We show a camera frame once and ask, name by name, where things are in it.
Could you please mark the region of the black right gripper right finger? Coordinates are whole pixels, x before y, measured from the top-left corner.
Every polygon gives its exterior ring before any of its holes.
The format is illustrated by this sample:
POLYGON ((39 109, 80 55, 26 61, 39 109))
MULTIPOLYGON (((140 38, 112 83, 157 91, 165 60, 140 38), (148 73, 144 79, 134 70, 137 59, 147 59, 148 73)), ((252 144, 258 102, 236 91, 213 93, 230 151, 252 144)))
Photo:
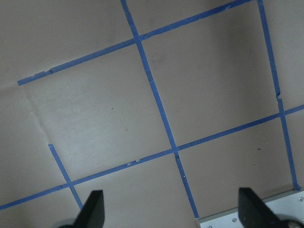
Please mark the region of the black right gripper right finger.
POLYGON ((244 228, 275 228, 278 217, 251 188, 238 190, 238 218, 244 228))

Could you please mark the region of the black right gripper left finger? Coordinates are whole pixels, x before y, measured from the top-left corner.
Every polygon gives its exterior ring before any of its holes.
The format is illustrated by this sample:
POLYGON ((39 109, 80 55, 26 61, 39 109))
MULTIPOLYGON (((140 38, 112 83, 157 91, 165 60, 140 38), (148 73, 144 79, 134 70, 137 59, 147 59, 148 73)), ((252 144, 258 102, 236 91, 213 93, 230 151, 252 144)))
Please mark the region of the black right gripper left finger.
POLYGON ((102 228, 105 222, 104 195, 102 190, 90 193, 73 223, 74 228, 102 228))

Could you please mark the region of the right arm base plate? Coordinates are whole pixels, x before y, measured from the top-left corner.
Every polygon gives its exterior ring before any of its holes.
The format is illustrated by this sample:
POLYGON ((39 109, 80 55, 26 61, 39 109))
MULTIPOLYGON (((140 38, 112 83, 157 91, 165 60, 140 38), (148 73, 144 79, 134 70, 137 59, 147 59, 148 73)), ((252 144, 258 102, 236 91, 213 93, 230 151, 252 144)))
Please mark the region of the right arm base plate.
POLYGON ((250 188, 238 191, 238 207, 196 221, 198 228, 302 228, 304 192, 291 190, 260 199, 250 188))

